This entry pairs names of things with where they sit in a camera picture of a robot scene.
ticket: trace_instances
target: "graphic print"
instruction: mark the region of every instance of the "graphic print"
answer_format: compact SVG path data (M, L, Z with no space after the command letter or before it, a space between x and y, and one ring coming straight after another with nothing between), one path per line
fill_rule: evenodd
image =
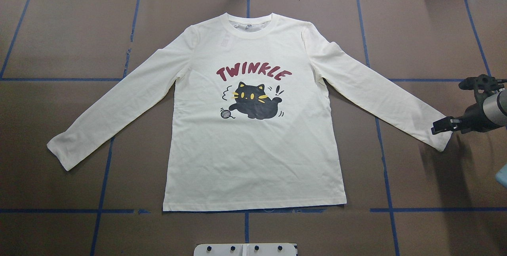
M282 99L280 97L270 99L264 92L264 88L264 84L249 86L244 82L239 82L238 88L233 92L236 103L229 106L229 113L224 115L222 111L221 116L228 118L231 111L237 110L252 119L262 120L274 117L278 113L278 104L282 102Z

